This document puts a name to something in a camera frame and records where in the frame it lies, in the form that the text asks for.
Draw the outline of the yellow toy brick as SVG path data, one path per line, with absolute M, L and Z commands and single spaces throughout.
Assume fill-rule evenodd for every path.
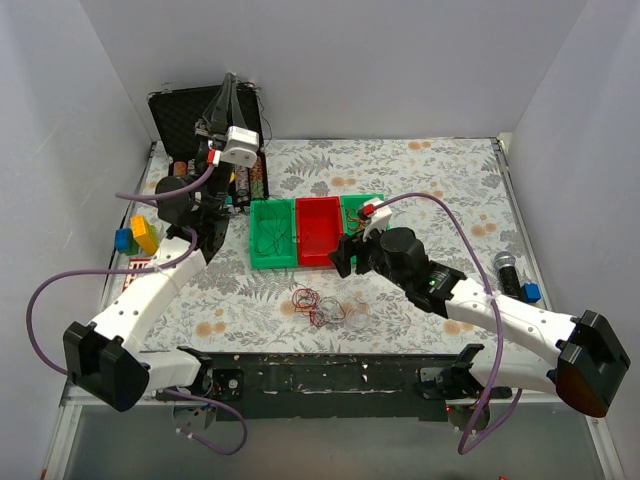
M 153 256 L 159 247 L 157 230 L 143 215 L 130 219 L 132 236 L 138 246 L 149 256 Z

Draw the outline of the black microphone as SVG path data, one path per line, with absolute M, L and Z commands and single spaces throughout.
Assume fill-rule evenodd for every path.
M 494 257 L 493 266 L 498 276 L 502 293 L 510 298 L 522 301 L 524 297 L 516 269 L 515 257 L 507 251 L 499 252 Z

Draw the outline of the small blue block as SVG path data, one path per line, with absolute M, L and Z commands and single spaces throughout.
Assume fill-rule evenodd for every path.
M 535 304 L 541 300 L 541 291 L 536 283 L 523 283 L 521 286 L 522 301 Z

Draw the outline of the aluminium frame rail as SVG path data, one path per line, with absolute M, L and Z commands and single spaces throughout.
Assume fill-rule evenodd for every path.
M 140 399 L 135 402 L 135 405 L 148 403 L 155 401 L 156 391 L 145 392 Z M 100 400 L 93 394 L 85 391 L 84 389 L 75 386 L 74 384 L 67 382 L 64 386 L 62 397 L 60 400 L 61 406 L 67 405 L 107 405 L 106 402 Z

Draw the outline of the black poker chip case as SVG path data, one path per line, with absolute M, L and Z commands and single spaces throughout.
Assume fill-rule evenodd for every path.
M 199 142 L 196 121 L 220 90 L 218 85 L 154 92 L 148 96 L 148 105 L 165 151 L 175 162 L 192 162 Z M 253 200 L 269 196 L 265 138 L 262 129 L 262 104 L 259 87 L 240 81 L 237 85 L 239 107 L 247 128 L 259 135 L 259 151 L 254 166 L 236 172 L 235 183 L 229 194 L 234 206 L 247 209 Z

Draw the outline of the right green bin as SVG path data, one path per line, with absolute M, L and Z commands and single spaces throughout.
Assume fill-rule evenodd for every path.
M 340 197 L 343 231 L 345 235 L 353 235 L 364 229 L 365 222 L 358 217 L 357 212 L 366 201 L 375 197 L 382 201 L 385 200 L 383 194 L 342 195 Z

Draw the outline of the blue toy brick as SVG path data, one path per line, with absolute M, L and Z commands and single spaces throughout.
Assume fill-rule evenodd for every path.
M 120 228 L 115 231 L 114 248 L 118 252 L 125 253 L 128 251 L 131 248 L 132 242 L 132 232 L 129 228 Z

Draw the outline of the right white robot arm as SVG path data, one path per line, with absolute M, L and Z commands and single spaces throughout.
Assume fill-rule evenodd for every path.
M 418 309 L 503 335 L 536 355 L 527 363 L 503 359 L 494 381 L 483 364 L 486 347 L 469 344 L 453 364 L 421 381 L 425 397 L 457 400 L 488 388 L 507 398 L 513 388 L 556 394 L 585 415 L 603 418 L 631 362 L 608 320 L 591 310 L 581 317 L 559 314 L 499 294 L 490 297 L 464 273 L 431 260 L 414 232 L 345 235 L 328 255 L 341 277 L 370 271 L 401 288 Z

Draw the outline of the green bin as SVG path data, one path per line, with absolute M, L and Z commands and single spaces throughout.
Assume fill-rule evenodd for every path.
M 293 199 L 275 198 L 251 202 L 249 255 L 253 269 L 298 266 Z
M 365 222 L 358 217 L 357 212 L 366 201 L 375 197 L 382 201 L 385 200 L 383 194 L 342 195 L 340 197 L 343 231 L 345 235 L 353 235 L 364 229 Z

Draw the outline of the left green bin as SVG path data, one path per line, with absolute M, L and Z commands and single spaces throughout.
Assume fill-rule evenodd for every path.
M 293 199 L 275 198 L 251 202 L 249 255 L 253 269 L 298 266 Z

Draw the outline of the green toy brick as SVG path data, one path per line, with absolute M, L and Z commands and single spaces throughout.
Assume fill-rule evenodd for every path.
M 129 257 L 134 257 L 136 255 L 143 255 L 144 251 L 135 240 L 132 240 L 124 253 Z

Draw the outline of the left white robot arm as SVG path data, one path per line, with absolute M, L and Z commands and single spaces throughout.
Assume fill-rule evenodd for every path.
M 119 412 L 149 391 L 179 387 L 200 400 L 213 387 L 208 355 L 189 347 L 146 353 L 143 344 L 181 289 L 222 247 L 232 174 L 257 160 L 260 137 L 246 127 L 235 74 L 226 74 L 195 132 L 193 174 L 167 176 L 155 194 L 136 198 L 154 203 L 159 219 L 169 225 L 149 266 L 93 320 L 72 323 L 63 336 L 68 379 Z

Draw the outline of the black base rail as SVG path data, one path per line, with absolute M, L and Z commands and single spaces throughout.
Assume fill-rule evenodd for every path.
M 448 400 L 476 399 L 481 345 L 457 355 L 210 353 L 188 387 L 246 419 L 413 417 L 444 421 Z

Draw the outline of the red bin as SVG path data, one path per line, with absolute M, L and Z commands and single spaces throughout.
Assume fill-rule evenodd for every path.
M 302 267 L 331 266 L 328 256 L 343 235 L 340 199 L 308 197 L 295 200 L 297 260 Z

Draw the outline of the red window toy brick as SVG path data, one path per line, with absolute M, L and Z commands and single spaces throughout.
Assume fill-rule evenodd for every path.
M 139 276 L 139 271 L 148 267 L 150 262 L 149 258 L 131 258 L 129 260 L 127 269 L 132 270 L 132 273 L 125 275 L 123 281 L 122 291 L 125 291 L 131 283 Z

